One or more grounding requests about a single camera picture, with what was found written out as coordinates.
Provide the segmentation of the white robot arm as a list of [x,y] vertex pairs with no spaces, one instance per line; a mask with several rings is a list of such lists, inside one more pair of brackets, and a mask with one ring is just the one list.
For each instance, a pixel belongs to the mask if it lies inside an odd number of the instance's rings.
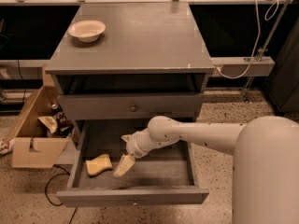
[[266,116],[246,124],[179,122],[157,116],[145,130],[127,134],[127,153],[114,176],[137,159],[178,141],[231,154],[232,224],[299,224],[299,125]]

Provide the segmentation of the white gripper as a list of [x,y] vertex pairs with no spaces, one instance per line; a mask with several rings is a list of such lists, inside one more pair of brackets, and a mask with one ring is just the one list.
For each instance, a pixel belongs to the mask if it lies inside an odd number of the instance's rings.
[[121,140],[126,142],[128,154],[121,156],[119,165],[113,173],[115,177],[125,175],[135,165],[135,159],[147,156],[155,148],[155,141],[151,138],[147,129],[122,135]]

